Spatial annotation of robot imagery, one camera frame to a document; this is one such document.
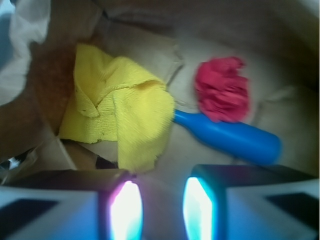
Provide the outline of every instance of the red fabric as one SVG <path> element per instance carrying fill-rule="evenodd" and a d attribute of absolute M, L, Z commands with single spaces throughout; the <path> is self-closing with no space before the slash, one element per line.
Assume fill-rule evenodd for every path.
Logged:
<path fill-rule="evenodd" d="M 214 58 L 200 64 L 195 90 L 200 110 L 214 122 L 240 122 L 249 111 L 248 79 L 238 75 L 240 58 Z"/>

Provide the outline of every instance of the blue handle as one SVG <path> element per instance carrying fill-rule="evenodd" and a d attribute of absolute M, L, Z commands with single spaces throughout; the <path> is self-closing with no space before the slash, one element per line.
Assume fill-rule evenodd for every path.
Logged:
<path fill-rule="evenodd" d="M 174 122 L 201 142 L 259 165 L 273 164 L 281 153 L 280 139 L 245 123 L 213 122 L 203 113 L 175 110 Z"/>

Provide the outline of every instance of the fabric scrap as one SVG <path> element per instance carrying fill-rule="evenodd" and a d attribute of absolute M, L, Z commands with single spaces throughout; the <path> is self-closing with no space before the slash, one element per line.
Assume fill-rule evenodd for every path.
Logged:
<path fill-rule="evenodd" d="M 78 44 L 74 85 L 59 136 L 89 144 L 117 141 L 119 168 L 151 170 L 174 117 L 166 84 L 127 57 Z"/>
<path fill-rule="evenodd" d="M 213 58 L 200 64 L 195 90 L 200 110 L 214 122 L 240 122 L 249 111 L 248 79 L 239 76 L 237 57 Z"/>

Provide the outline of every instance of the paper bag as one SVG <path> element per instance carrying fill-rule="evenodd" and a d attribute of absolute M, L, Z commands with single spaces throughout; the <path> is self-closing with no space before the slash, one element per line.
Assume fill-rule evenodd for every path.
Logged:
<path fill-rule="evenodd" d="M 167 83 L 183 64 L 173 39 L 110 21 L 91 0 L 18 1 L 10 37 L 14 58 L 0 70 L 0 93 L 6 93 L 0 94 L 0 162 L 30 152 L 11 176 L 2 176 L 7 182 L 41 170 L 95 167 L 94 144 L 84 144 L 95 152 L 91 154 L 56 137 L 74 90 L 77 43 L 129 57 Z M 99 144 L 104 145 L 104 151 L 98 151 L 102 156 L 117 152 L 117 143 Z"/>

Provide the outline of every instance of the microfiber cloth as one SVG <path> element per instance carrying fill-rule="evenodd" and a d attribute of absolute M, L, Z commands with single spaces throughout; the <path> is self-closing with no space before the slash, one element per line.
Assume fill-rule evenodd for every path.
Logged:
<path fill-rule="evenodd" d="M 162 80 L 127 57 L 77 45 L 74 94 L 60 138 L 117 141 L 119 168 L 142 173 L 165 149 L 173 117 L 174 99 Z"/>

